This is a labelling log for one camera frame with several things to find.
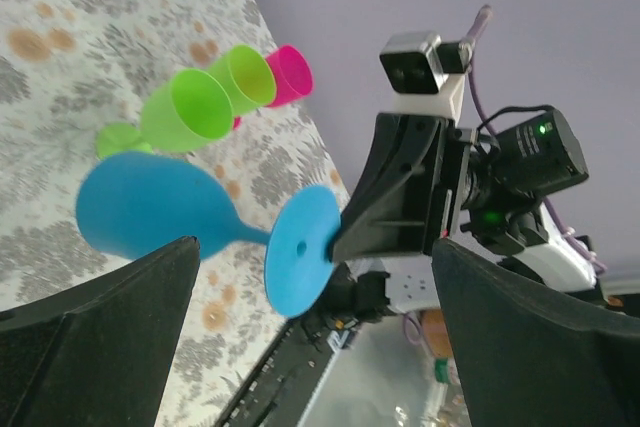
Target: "orange object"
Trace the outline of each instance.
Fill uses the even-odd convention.
[[[438,359],[452,358],[453,350],[449,342],[449,334],[444,323],[442,310],[425,310],[420,317],[420,323],[422,324],[424,337],[433,355]]]

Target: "gray wall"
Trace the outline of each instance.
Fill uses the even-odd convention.
[[[392,92],[377,59],[389,36],[434,29],[459,38],[477,9],[495,17],[477,51],[485,108],[551,103],[581,139],[591,179],[557,195],[563,217],[615,268],[637,264],[640,203],[640,0],[257,0],[278,43],[309,57],[307,105],[352,188],[376,113]],[[478,120],[470,98],[462,124]],[[505,122],[514,122],[508,118]]]

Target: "pink cup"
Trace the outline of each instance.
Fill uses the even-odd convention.
[[[276,79],[276,98],[267,107],[280,107],[306,97],[313,91],[309,63],[293,45],[283,45],[267,57]]]

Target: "tablecloth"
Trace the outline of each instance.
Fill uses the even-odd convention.
[[[173,73],[241,42],[275,47],[254,0],[0,0],[0,310],[126,263],[89,248],[74,220],[96,133],[135,123]],[[263,229],[305,185],[347,200],[302,105],[256,111],[184,158]],[[157,425],[213,425],[281,326],[265,298],[263,255],[237,243],[202,264]]]

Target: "plastic goblet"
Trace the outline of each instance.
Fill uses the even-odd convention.
[[[269,234],[242,222],[224,187],[204,170],[180,159],[124,152],[86,177],[76,221],[91,247],[130,260],[183,236],[198,238],[203,260],[235,241],[267,245],[267,297],[278,313],[295,317],[329,281],[328,245],[340,227],[340,210],[329,189],[307,187],[287,202]]]
[[[100,159],[154,148],[184,153],[224,137],[232,126],[231,101],[222,86],[202,70],[185,69],[147,99],[139,131],[124,122],[107,125],[96,139],[96,153]]]
[[[275,99],[276,81],[262,54],[248,45],[234,46],[207,69],[231,99],[236,117]]]
[[[267,57],[276,79],[276,97],[267,107],[280,107],[313,92],[313,73],[304,55],[293,45],[283,45]]]

